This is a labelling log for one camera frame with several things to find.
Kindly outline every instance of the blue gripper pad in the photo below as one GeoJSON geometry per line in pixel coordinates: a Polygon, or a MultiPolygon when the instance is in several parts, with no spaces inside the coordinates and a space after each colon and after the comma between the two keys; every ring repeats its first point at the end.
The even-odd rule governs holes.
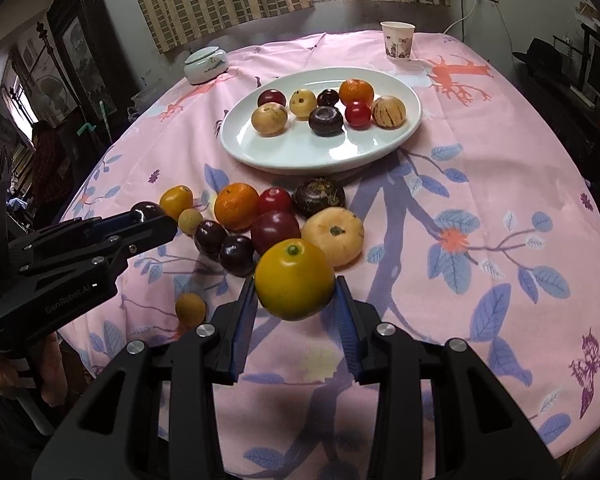
{"type": "Polygon", "coordinates": [[[247,361],[249,344],[251,342],[251,333],[253,332],[253,324],[256,320],[258,297],[256,296],[253,280],[250,281],[249,286],[243,288],[238,302],[241,304],[241,308],[232,338],[232,358],[229,367],[229,374],[234,382],[238,380],[238,376],[244,371],[244,364],[247,361]]]}
{"type": "Polygon", "coordinates": [[[347,283],[341,276],[336,279],[336,291],[331,302],[332,305],[327,308],[335,308],[336,323],[340,332],[344,357],[347,360],[347,368],[355,380],[359,381],[363,358],[361,341],[365,338],[365,335],[359,332],[361,327],[357,327],[354,322],[352,308],[355,309],[356,307],[349,293],[347,283]]]}

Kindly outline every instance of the electrical cord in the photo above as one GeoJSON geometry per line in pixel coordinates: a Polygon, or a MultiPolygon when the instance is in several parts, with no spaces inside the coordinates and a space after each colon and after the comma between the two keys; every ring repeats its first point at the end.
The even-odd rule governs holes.
{"type": "MultiPolygon", "coordinates": [[[[460,0],[460,17],[464,18],[464,0],[460,0]]],[[[462,23],[462,42],[464,43],[464,21],[462,23]]]]}
{"type": "Polygon", "coordinates": [[[504,25],[504,30],[506,31],[507,37],[509,38],[509,52],[511,54],[511,63],[513,65],[513,70],[516,71],[518,78],[520,78],[520,72],[518,70],[518,66],[516,65],[516,58],[513,56],[513,41],[511,41],[511,35],[509,33],[509,28],[507,27],[507,22],[504,21],[504,16],[502,15],[502,11],[500,10],[500,5],[497,2],[496,9],[498,9],[500,19],[502,20],[502,24],[504,25]]]}
{"type": "Polygon", "coordinates": [[[475,7],[478,5],[478,0],[475,0],[474,6],[471,9],[471,12],[469,12],[469,14],[465,17],[465,18],[461,18],[460,20],[457,20],[456,22],[453,22],[451,25],[449,25],[446,30],[443,32],[443,34],[448,33],[453,27],[455,27],[458,23],[462,23],[464,22],[464,20],[466,20],[467,18],[469,18],[475,10],[475,7]]]}

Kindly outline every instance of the white plate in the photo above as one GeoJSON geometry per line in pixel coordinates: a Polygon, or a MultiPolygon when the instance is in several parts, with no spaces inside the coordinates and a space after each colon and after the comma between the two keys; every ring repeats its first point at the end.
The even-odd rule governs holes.
{"type": "MultiPolygon", "coordinates": [[[[337,107],[344,115],[342,103],[337,107]]],[[[279,174],[330,174],[358,168],[391,153],[413,135],[421,119],[422,104],[416,92],[395,77],[365,68],[321,68],[281,77],[255,89],[224,118],[220,140],[229,155],[254,168],[279,174]],[[275,137],[263,137],[251,125],[258,96],[265,90],[280,90],[288,104],[299,88],[318,95],[327,88],[337,90],[343,81],[352,78],[371,83],[376,97],[399,98],[407,109],[403,126],[383,130],[372,123],[366,130],[355,130],[345,121],[342,134],[319,137],[307,121],[297,120],[291,112],[285,131],[275,137]]]]}

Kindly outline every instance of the white lidded container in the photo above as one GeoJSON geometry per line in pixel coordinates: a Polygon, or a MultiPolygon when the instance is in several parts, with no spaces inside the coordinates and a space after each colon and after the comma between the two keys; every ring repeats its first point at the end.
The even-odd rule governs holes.
{"type": "Polygon", "coordinates": [[[218,46],[208,46],[187,57],[184,76],[192,85],[199,85],[218,77],[228,68],[226,52],[218,46]]]}

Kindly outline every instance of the pink tablecloth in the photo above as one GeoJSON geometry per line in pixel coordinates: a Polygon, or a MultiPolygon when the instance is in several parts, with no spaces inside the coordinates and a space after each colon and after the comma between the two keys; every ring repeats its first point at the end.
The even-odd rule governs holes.
{"type": "MultiPolygon", "coordinates": [[[[413,53],[416,61],[393,64],[371,31],[236,51],[227,73],[197,87],[179,82],[140,117],[67,217],[157,202],[177,184],[194,191],[207,218],[229,182],[291,189],[298,179],[223,151],[226,111],[261,83],[302,70],[392,73],[415,88],[424,118],[398,152],[340,177],[365,220],[365,257],[344,272],[352,294],[417,338],[470,340],[558,456],[600,425],[600,216],[552,131],[503,76],[449,36],[417,34],[413,53]]],[[[62,335],[97,374],[126,341],[171,340],[182,291],[204,295],[212,310],[241,285],[178,236],[139,255],[120,293],[62,335]]],[[[216,388],[225,467],[250,478],[353,480],[366,471],[377,395],[352,383],[329,316],[279,322],[262,311],[245,373],[216,388]]],[[[430,416],[430,393],[424,403],[430,416]]],[[[431,476],[430,422],[425,433],[431,476]]]]}

